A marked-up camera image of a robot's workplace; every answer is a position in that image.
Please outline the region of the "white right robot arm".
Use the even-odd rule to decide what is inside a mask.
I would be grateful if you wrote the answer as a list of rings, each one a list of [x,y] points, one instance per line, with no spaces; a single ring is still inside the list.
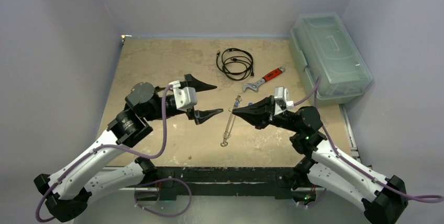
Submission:
[[[357,206],[370,223],[396,223],[408,205],[404,181],[364,166],[332,144],[320,132],[323,123],[314,106],[292,112],[282,105],[269,96],[232,113],[256,129],[273,125],[294,132],[290,142],[304,158],[290,177],[293,188],[321,186]]]

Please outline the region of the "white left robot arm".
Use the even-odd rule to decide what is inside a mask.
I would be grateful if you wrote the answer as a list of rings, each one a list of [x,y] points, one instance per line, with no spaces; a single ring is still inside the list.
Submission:
[[[136,153],[136,159],[113,172],[101,170],[121,154],[134,153],[134,147],[152,133],[150,121],[166,121],[185,114],[200,125],[221,113],[220,109],[195,109],[197,93],[214,89],[211,84],[186,74],[181,81],[166,87],[140,82],[125,98],[124,109],[108,124],[101,135],[77,158],[53,174],[34,179],[42,194],[38,207],[45,206],[51,220],[67,222],[79,216],[95,200],[127,186],[149,187],[159,183],[152,163],[158,154]]]

